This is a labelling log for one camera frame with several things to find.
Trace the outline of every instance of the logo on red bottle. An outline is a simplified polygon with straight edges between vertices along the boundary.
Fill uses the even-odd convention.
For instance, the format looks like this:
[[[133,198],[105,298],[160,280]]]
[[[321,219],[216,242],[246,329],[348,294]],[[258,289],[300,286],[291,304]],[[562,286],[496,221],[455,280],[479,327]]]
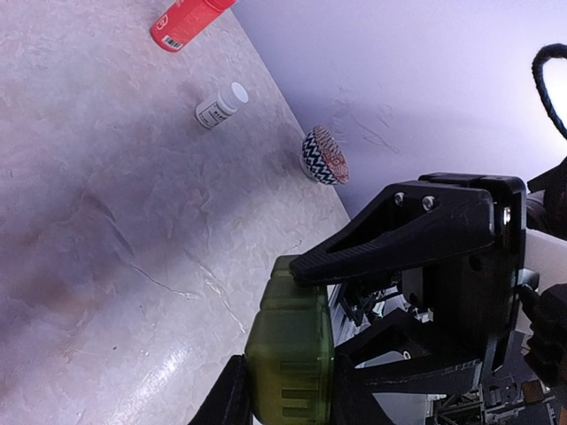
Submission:
[[[161,18],[158,22],[156,22],[156,29],[158,31],[161,31],[163,28],[166,27],[168,22],[169,22],[169,18],[167,17],[167,13],[166,13],[165,15],[163,15],[163,18]]]

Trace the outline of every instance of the pill bottle label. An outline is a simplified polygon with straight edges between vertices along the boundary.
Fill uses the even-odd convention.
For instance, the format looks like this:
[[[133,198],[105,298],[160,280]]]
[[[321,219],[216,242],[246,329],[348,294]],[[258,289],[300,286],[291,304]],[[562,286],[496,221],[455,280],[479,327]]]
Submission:
[[[218,102],[214,102],[203,111],[199,113],[199,118],[202,124],[206,127],[213,128],[214,126],[220,124],[225,119],[230,117],[225,111],[221,109]]]

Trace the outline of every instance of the white wall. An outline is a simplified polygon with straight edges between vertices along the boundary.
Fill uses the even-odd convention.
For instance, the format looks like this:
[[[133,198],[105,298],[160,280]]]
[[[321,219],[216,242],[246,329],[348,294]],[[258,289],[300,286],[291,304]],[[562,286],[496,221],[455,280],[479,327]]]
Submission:
[[[235,12],[302,127],[340,141],[350,213],[419,174],[528,179],[567,154],[531,76],[540,47],[567,43],[564,0],[242,0]],[[549,80],[567,119],[564,62]]]

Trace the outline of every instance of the green translucent object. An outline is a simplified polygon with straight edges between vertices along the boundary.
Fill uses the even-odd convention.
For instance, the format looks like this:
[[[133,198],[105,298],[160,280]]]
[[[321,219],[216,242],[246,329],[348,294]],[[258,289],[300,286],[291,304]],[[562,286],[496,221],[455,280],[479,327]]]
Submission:
[[[254,415],[264,425],[326,424],[334,344],[326,287],[302,288],[277,259],[245,356]]]

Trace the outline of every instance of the barcode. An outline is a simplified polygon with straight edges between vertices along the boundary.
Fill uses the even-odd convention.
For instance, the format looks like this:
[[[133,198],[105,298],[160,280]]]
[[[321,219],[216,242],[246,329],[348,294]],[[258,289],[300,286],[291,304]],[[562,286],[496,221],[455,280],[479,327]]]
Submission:
[[[175,41],[169,35],[166,35],[165,37],[163,37],[162,42],[164,42],[165,44],[170,46],[172,49],[176,49],[176,50],[179,50],[183,47],[183,45],[180,42]]]

